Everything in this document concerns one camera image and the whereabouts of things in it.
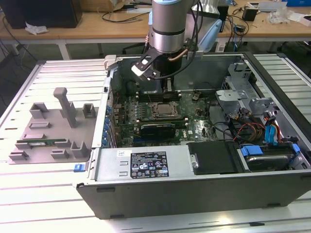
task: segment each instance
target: motherboard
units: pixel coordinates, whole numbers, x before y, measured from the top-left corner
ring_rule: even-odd
[[[180,92],[166,100],[163,96],[114,96],[111,132],[114,143],[105,147],[148,147],[185,145],[215,141],[217,136],[207,118],[211,96]]]

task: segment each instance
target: power supply label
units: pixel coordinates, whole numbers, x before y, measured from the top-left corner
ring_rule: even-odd
[[[169,177],[166,152],[131,153],[131,177]]]

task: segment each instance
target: workbench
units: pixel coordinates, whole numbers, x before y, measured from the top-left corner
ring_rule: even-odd
[[[311,83],[287,58],[275,54],[255,55],[298,109],[310,115]],[[311,192],[287,207],[223,211],[175,216],[99,220],[83,201],[73,183],[87,172],[74,173],[74,163],[9,165],[8,154],[21,136],[38,99],[48,109],[59,109],[53,96],[66,87],[76,108],[84,103],[99,107],[103,92],[104,59],[47,61],[36,65],[0,118],[0,229],[4,233],[89,232],[133,233],[158,231],[281,233],[311,231]],[[260,90],[269,96],[265,85]]]
[[[247,0],[237,0],[238,5],[229,7],[231,14],[234,9],[243,7]],[[309,14],[311,7],[291,7],[297,13]],[[112,20],[122,20],[137,14],[114,13]],[[245,42],[277,42],[277,41],[311,41],[311,28],[298,22],[289,24],[273,25],[267,22],[268,13],[260,13],[254,22],[249,22],[249,32],[243,37]],[[17,42],[6,31],[0,18],[0,39],[6,45],[15,45]],[[82,19],[76,28],[48,28],[49,32],[32,35],[24,29],[9,30],[13,36],[22,44],[57,44],[64,60],[71,59],[66,47],[67,44],[98,44],[102,53],[101,43],[139,43],[144,42],[148,33],[148,14],[141,17],[143,20],[134,23],[116,24],[103,21],[97,12],[83,13]],[[244,24],[235,18],[235,23]],[[229,22],[226,23],[224,31],[217,38],[217,52],[223,52],[228,42],[231,30]]]

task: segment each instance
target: circuit board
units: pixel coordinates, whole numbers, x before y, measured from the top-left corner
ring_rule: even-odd
[[[182,93],[179,101],[139,102],[127,97],[114,105],[113,124],[117,147],[148,147],[184,145],[188,142],[218,140],[207,120],[208,98],[192,101],[193,93]],[[145,139],[141,128],[145,125],[174,125],[174,137]]]

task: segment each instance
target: computer case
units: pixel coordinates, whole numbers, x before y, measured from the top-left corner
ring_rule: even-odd
[[[14,29],[34,26],[75,28],[82,10],[79,0],[0,0],[6,19]]]

